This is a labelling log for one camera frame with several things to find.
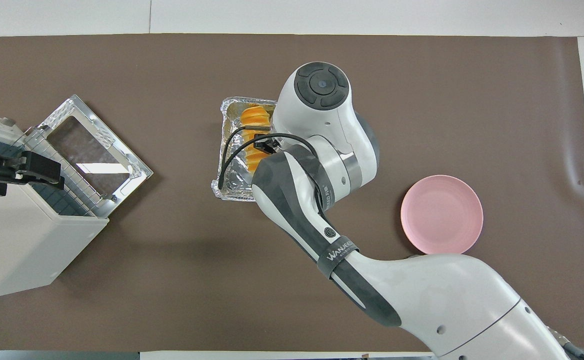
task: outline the black cable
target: black cable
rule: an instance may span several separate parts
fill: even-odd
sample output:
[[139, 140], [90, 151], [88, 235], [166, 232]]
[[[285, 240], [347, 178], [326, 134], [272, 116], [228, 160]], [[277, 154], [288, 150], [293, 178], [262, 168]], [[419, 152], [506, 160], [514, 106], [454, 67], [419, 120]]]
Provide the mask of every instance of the black cable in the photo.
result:
[[219, 176], [218, 176], [219, 190], [223, 187], [223, 182], [224, 182], [224, 178], [226, 175], [226, 170], [228, 170], [228, 166], [230, 166], [230, 163], [232, 162], [232, 160], [235, 157], [237, 157], [237, 155], [239, 155], [239, 153], [241, 153], [248, 146], [254, 144], [257, 141], [261, 141], [264, 139], [270, 139], [270, 138], [288, 138], [288, 139], [298, 141], [301, 144], [305, 145], [310, 150], [312, 155], [314, 155], [317, 159], [319, 158], [319, 155], [317, 154], [317, 150], [315, 150], [315, 147], [312, 146], [306, 139], [304, 139], [303, 137], [299, 137], [297, 135], [274, 132], [272, 134], [265, 134], [265, 135], [261, 135], [258, 137], [254, 137], [254, 139], [251, 139], [251, 140], [244, 142], [241, 146], [239, 146], [239, 148], [237, 148], [237, 150], [235, 150], [233, 153], [231, 153], [230, 157], [228, 157], [226, 162], [224, 162], [223, 166], [221, 166], [221, 173], [219, 173]]
[[241, 132], [242, 130], [263, 130], [263, 131], [269, 132], [270, 128], [268, 126], [246, 125], [246, 126], [241, 126], [241, 127], [237, 128], [237, 130], [234, 130], [230, 134], [230, 136], [227, 138], [227, 140], [225, 141], [225, 146], [223, 148], [223, 157], [221, 158], [221, 161], [223, 163], [226, 162], [226, 155], [228, 155], [228, 148], [230, 147], [230, 142], [235, 137], [235, 135], [238, 134], [239, 132]]

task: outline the aluminum foil container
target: aluminum foil container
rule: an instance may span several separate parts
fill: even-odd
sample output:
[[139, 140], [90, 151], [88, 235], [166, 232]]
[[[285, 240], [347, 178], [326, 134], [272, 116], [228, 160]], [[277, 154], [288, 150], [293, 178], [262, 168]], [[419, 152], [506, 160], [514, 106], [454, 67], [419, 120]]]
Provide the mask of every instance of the aluminum foil container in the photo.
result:
[[[233, 96], [228, 97], [221, 103], [221, 114], [223, 115], [223, 125], [221, 126], [221, 147], [219, 150], [218, 169], [216, 178], [212, 180], [210, 186], [214, 195], [222, 200], [230, 201], [254, 201], [252, 192], [252, 174], [248, 171], [246, 165], [246, 152], [241, 151], [235, 157], [230, 166], [225, 171], [223, 188], [219, 189], [219, 175], [223, 165], [223, 149], [228, 141], [230, 134], [241, 127], [241, 114], [245, 109], [255, 105], [261, 105], [272, 119], [274, 107], [277, 102], [274, 100], [264, 100], [262, 98]], [[229, 139], [227, 157], [230, 157], [233, 151], [237, 150], [244, 143], [241, 133]]]

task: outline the white tile floor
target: white tile floor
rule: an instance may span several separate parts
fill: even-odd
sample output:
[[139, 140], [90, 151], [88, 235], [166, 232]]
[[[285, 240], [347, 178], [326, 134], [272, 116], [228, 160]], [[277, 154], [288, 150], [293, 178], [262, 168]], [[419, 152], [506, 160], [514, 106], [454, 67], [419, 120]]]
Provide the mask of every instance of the white tile floor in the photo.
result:
[[144, 33], [579, 37], [584, 87], [584, 0], [0, 0], [0, 36]]

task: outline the gray circular button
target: gray circular button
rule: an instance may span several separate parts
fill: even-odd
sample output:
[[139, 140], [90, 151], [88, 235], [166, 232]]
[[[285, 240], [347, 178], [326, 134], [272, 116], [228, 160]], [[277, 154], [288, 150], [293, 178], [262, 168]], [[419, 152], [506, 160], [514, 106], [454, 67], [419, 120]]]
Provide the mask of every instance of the gray circular button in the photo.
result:
[[310, 89], [319, 95], [327, 95], [334, 91], [336, 78], [328, 71], [318, 71], [310, 77]]

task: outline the brown tablecloth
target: brown tablecloth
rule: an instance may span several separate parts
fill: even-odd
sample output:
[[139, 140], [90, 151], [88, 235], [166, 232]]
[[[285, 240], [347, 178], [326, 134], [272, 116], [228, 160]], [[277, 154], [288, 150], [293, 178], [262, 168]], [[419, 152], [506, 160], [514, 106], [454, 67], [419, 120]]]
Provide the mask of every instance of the brown tablecloth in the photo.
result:
[[349, 76], [375, 180], [327, 213], [372, 258], [415, 250], [407, 189], [478, 194], [484, 260], [584, 347], [584, 102], [575, 38], [134, 34], [0, 38], [0, 116], [79, 95], [155, 171], [47, 287], [0, 297], [0, 349], [424, 351], [360, 312], [255, 203], [214, 197], [221, 101], [276, 99], [312, 60]]

